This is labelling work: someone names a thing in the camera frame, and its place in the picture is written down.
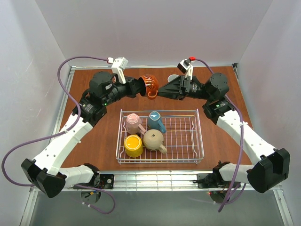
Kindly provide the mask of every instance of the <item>blue mug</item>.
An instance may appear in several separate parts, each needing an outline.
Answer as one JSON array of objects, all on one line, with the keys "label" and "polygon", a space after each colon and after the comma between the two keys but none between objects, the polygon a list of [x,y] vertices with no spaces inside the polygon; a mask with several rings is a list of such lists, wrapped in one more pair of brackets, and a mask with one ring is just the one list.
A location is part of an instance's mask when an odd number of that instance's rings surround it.
[{"label": "blue mug", "polygon": [[166,133],[165,126],[162,123],[162,118],[159,112],[153,111],[150,113],[147,119],[147,128],[148,129],[156,129],[161,133]]}]

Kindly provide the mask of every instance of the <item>beige mug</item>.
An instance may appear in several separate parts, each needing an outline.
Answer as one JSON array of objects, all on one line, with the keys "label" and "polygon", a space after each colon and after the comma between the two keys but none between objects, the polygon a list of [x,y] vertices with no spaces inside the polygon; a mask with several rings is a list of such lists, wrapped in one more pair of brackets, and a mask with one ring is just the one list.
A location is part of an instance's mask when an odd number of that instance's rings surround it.
[{"label": "beige mug", "polygon": [[148,130],[143,136],[143,143],[147,149],[151,151],[159,150],[162,154],[166,154],[167,149],[163,145],[163,141],[163,134],[156,129]]},{"label": "beige mug", "polygon": [[141,133],[145,134],[146,129],[141,124],[141,118],[135,113],[129,114],[126,120],[127,132],[129,134]]}]

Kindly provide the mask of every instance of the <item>cable connector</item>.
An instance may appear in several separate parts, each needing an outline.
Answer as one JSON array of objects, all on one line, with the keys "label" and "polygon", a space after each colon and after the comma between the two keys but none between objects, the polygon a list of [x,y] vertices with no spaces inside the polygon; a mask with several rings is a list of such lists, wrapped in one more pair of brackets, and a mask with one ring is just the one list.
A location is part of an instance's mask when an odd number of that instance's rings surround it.
[{"label": "cable connector", "polygon": [[239,123],[239,126],[246,126],[248,123],[246,121],[243,121],[242,123]]},{"label": "cable connector", "polygon": [[107,63],[108,64],[113,64],[114,63],[114,58],[108,57]]},{"label": "cable connector", "polygon": [[195,61],[196,60],[196,58],[194,57],[194,56],[191,56],[191,57],[189,57],[188,58],[190,61]]}]

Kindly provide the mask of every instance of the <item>orange cup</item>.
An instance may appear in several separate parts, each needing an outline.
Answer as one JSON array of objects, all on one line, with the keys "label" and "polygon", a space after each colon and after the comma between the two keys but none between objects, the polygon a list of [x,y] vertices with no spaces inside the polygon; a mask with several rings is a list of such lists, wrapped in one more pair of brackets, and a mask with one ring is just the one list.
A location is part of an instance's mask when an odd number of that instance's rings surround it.
[{"label": "orange cup", "polygon": [[157,78],[152,74],[146,74],[141,76],[139,79],[142,79],[145,84],[145,94],[142,96],[147,96],[148,99],[153,100],[158,95],[159,82]]}]

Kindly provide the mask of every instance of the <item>pink mug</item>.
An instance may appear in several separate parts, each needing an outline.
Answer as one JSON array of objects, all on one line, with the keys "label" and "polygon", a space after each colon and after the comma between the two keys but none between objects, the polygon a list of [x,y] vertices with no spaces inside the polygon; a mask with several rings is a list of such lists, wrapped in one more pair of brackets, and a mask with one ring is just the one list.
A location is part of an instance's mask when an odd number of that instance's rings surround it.
[{"label": "pink mug", "polygon": [[129,134],[136,134],[141,133],[144,135],[146,133],[146,129],[141,124],[141,119],[135,113],[129,114],[127,116],[126,125],[127,125],[127,132]]}]

